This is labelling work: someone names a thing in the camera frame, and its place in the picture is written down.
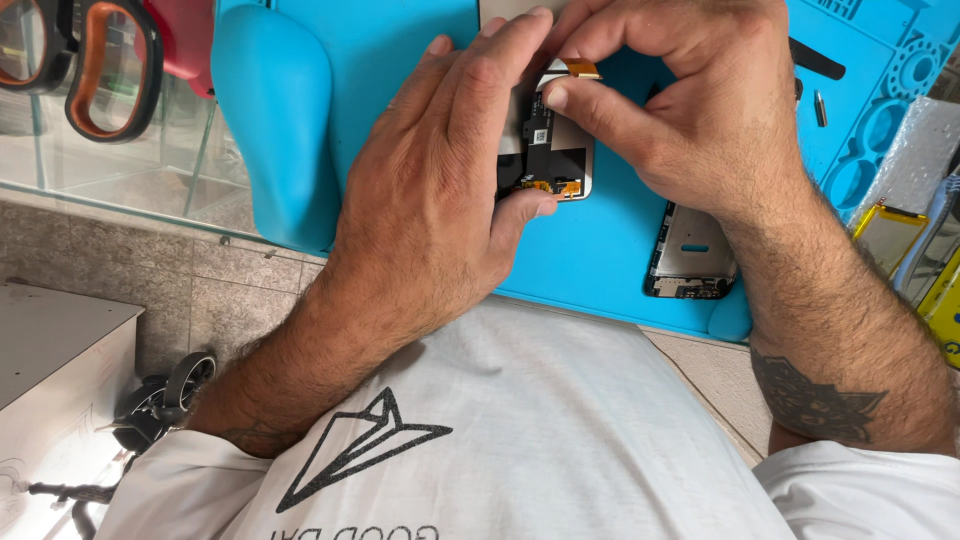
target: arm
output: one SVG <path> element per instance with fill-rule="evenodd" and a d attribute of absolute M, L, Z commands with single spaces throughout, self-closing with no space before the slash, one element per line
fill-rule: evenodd
<path fill-rule="evenodd" d="M 804 172 L 781 1 L 574 0 L 546 41 L 599 61 L 624 43 L 679 81 L 643 108 L 594 81 L 546 91 L 659 195 L 711 213 L 739 262 L 771 453 L 812 440 L 953 454 L 937 343 L 864 262 Z"/>
<path fill-rule="evenodd" d="M 188 429 L 281 454 L 389 355 L 506 279 L 527 221 L 556 208 L 535 189 L 493 203 L 511 87 L 551 23 L 539 9 L 492 20 L 466 51 L 434 41 L 349 172 L 326 269 L 208 386 Z"/>

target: blue silicone repair mat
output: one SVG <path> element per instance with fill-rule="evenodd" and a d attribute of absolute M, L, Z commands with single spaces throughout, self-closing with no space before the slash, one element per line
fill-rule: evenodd
<path fill-rule="evenodd" d="M 236 1 L 222 0 L 220 10 Z M 804 82 L 798 108 L 804 158 L 842 213 L 845 205 L 859 202 L 902 111 L 929 90 L 955 46 L 960 2 L 787 3 L 791 36 L 847 68 L 840 81 L 797 68 Z M 446 33 L 464 47 L 478 27 L 475 0 L 274 0 L 272 9 L 313 32 L 329 56 L 330 144 L 341 189 L 373 121 L 431 38 Z M 673 80 L 661 61 L 630 51 L 599 67 L 605 83 L 640 104 L 654 83 L 663 87 Z M 815 89 L 826 102 L 825 128 L 817 126 L 814 115 Z M 751 320 L 742 286 L 721 301 L 643 294 L 665 201 L 602 144 L 597 143 L 594 163 L 592 194 L 582 202 L 561 204 L 556 215 L 527 227 L 514 272 L 497 292 L 703 337 L 746 337 Z"/>

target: finger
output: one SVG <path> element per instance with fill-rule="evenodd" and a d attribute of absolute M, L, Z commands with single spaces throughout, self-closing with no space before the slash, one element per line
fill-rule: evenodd
<path fill-rule="evenodd" d="M 563 12 L 560 13 L 560 19 L 554 25 L 553 30 L 543 41 L 540 47 L 546 56 L 553 58 L 557 56 L 560 49 L 564 46 L 570 35 L 573 34 L 580 25 L 595 13 L 606 8 L 613 0 L 574 0 L 566 5 Z"/>
<path fill-rule="evenodd" d="M 536 7 L 501 28 L 468 59 L 451 105 L 451 143 L 496 151 L 510 91 L 550 31 L 553 13 Z"/>
<path fill-rule="evenodd" d="M 496 204 L 490 227 L 488 255 L 497 263 L 506 265 L 501 281 L 510 273 L 516 245 L 520 243 L 527 223 L 538 216 L 551 215 L 557 210 L 553 195 L 539 189 L 521 189 Z"/>
<path fill-rule="evenodd" d="M 615 2 L 583 21 L 558 56 L 597 62 L 628 45 L 640 54 L 663 57 L 682 79 L 707 65 L 716 47 L 702 45 L 727 24 L 728 18 L 706 16 L 693 3 L 649 2 L 637 8 Z"/>
<path fill-rule="evenodd" d="M 683 137 L 620 92 L 596 81 L 562 77 L 543 91 L 550 109 L 570 118 L 635 168 L 658 172 L 666 149 Z"/>
<path fill-rule="evenodd" d="M 406 131 L 423 117 L 437 87 L 459 56 L 450 54 L 452 51 L 453 40 L 450 37 L 437 36 L 433 39 L 414 72 L 403 82 L 390 105 L 373 125 L 372 134 L 388 126 L 399 132 Z"/>

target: blue silicone pad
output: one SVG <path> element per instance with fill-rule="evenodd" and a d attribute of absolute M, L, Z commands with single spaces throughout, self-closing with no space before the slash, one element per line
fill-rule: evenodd
<path fill-rule="evenodd" d="M 256 228 L 273 242 L 323 255 L 340 212 L 324 49 L 293 19 L 248 5 L 221 12 L 215 36 L 210 71 L 250 171 Z"/>
<path fill-rule="evenodd" d="M 373 121 L 430 40 L 445 33 L 463 48 L 472 39 L 478 27 L 476 2 L 273 0 L 272 9 L 296 20 L 316 38 L 313 42 L 301 30 L 291 31 L 290 36 L 282 31 L 264 38 L 258 34 L 263 31 L 254 28 L 252 18 L 246 21 L 247 27 L 225 34 L 222 27 L 229 20 L 228 12 L 244 2 L 257 0 L 220 0 L 218 5 L 213 72 L 217 97 L 232 130 L 236 132 L 235 126 L 244 122 L 249 124 L 246 135 L 237 134 L 237 142 L 248 166 L 254 161 L 252 184 L 260 184 L 259 175 L 267 174 L 263 178 L 270 180 L 264 184 L 274 186 L 254 189 L 258 229 L 274 242 L 321 253 L 329 247 L 338 209 L 326 206 L 324 211 L 312 213 L 325 237 L 323 241 L 304 241 L 305 230 L 291 231 L 297 231 L 305 210 L 313 207 L 304 206 L 294 197 L 284 198 L 284 183 L 295 182 L 291 177 L 309 177 L 325 193 L 335 180 L 342 192 L 349 167 Z M 798 109 L 804 159 L 814 178 L 842 210 L 845 204 L 856 202 L 863 186 L 872 180 L 885 152 L 885 141 L 896 131 L 901 112 L 916 95 L 929 90 L 960 38 L 960 2 L 787 0 L 787 4 L 791 36 L 847 67 L 841 81 L 797 68 L 805 88 Z M 262 24 L 282 26 L 267 18 Z M 220 41 L 234 32 L 255 39 L 256 46 L 244 48 L 239 37 L 232 38 L 234 44 L 222 46 Z M 290 41 L 293 35 L 298 44 Z M 233 50 L 236 47 L 244 51 L 243 55 Z M 322 138 L 317 131 L 324 123 L 303 125 L 311 121 L 309 118 L 319 122 L 316 119 L 321 115 L 314 110 L 319 104 L 317 96 L 304 88 L 290 88 L 284 78 L 295 72 L 323 70 L 316 64 L 325 65 L 324 51 L 333 72 L 329 112 L 332 173 L 324 168 L 324 158 L 313 157 L 306 146 L 286 153 L 258 149 L 256 141 L 264 135 L 254 128 L 272 129 L 270 122 L 274 122 L 283 129 L 306 130 L 318 141 Z M 227 68 L 231 61 L 241 65 Z M 248 62 L 256 67 L 243 65 Z M 261 67 L 262 75 L 252 77 L 252 71 Z M 641 104 L 653 83 L 665 87 L 673 81 L 661 61 L 631 51 L 621 51 L 601 62 L 600 69 L 606 83 Z M 218 75 L 234 71 L 231 78 L 218 79 Z M 905 78 L 907 72 L 912 79 Z M 243 85 L 262 88 L 247 88 L 239 92 L 243 97 L 224 100 L 224 92 Z M 318 92 L 322 96 L 324 89 Z M 815 89 L 827 102 L 826 128 L 816 124 Z M 262 119 L 251 122 L 244 119 L 245 115 Z M 308 163 L 301 165 L 298 160 Z M 307 171 L 320 172 L 310 176 Z M 514 272 L 497 292 L 671 331 L 731 341 L 745 338 L 752 323 L 742 281 L 720 301 L 659 299 L 643 294 L 665 202 L 639 180 L 630 165 L 599 143 L 593 172 L 589 198 L 561 204 L 556 215 L 534 220 L 527 227 Z M 269 203 L 258 204 L 261 198 Z M 329 203 L 334 199 L 323 200 Z"/>

